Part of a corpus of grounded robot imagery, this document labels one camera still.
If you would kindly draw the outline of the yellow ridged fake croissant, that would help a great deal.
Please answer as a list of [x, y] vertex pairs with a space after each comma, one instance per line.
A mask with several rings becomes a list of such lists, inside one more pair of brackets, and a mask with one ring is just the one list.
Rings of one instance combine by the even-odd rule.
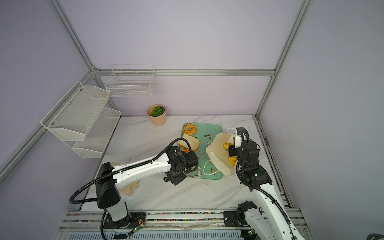
[[234, 144], [231, 144], [231, 143], [225, 143], [223, 145], [223, 147], [225, 148], [225, 150], [227, 151], [228, 155], [229, 155], [229, 162], [232, 166], [235, 166], [237, 161], [238, 161], [238, 158], [237, 158], [237, 150], [236, 150], [236, 147]]

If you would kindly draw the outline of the fake toast slice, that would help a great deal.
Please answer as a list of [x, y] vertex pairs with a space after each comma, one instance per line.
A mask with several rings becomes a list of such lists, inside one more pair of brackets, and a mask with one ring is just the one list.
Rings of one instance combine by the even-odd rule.
[[[193, 136], [190, 136], [188, 134], [183, 134], [182, 138], [185, 139], [189, 143], [192, 151], [196, 151], [199, 148], [199, 146], [200, 146], [200, 140], [199, 139], [197, 139]], [[178, 144], [178, 146], [181, 146], [185, 149], [189, 149], [188, 144], [183, 140], [179, 140], [177, 144]]]

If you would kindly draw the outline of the white paper bag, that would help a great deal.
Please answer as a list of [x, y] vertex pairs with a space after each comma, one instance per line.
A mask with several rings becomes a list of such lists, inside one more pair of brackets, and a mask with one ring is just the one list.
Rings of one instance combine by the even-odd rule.
[[228, 128], [227, 133], [217, 134], [213, 142], [206, 148], [211, 163], [228, 177], [234, 174], [235, 166], [230, 163], [229, 150], [225, 149], [224, 145], [227, 143], [234, 145], [236, 135], [236, 129]]

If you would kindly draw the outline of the orange fake donut bread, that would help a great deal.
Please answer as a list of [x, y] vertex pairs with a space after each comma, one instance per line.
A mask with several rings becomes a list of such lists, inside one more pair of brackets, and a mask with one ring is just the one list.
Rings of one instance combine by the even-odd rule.
[[186, 124], [183, 127], [183, 132], [187, 135], [194, 135], [198, 131], [197, 126], [195, 124]]

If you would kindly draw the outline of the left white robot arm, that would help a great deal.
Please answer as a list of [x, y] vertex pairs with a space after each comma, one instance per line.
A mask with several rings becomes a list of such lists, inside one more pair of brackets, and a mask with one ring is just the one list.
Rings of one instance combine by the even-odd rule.
[[101, 220], [101, 236], [106, 238], [104, 227], [108, 229], [130, 229], [130, 237], [144, 226], [146, 214], [129, 213], [127, 204], [122, 200], [120, 190], [143, 178], [165, 173], [164, 182], [178, 185], [190, 172], [199, 166], [199, 160], [190, 145], [189, 152], [183, 152], [172, 141], [158, 155], [124, 166], [112, 166], [110, 162], [102, 164], [96, 178], [75, 191], [69, 202], [72, 205], [96, 202], [104, 210]]

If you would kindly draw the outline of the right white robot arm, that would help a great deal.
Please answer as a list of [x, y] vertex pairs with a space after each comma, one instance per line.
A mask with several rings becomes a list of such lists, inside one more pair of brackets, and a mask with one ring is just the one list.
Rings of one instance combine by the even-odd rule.
[[234, 171], [240, 184], [248, 187], [259, 203], [239, 204], [237, 219], [242, 226], [251, 227], [261, 240], [303, 240], [278, 199], [270, 175], [260, 164], [260, 151], [245, 128], [236, 128], [229, 155], [237, 158]]

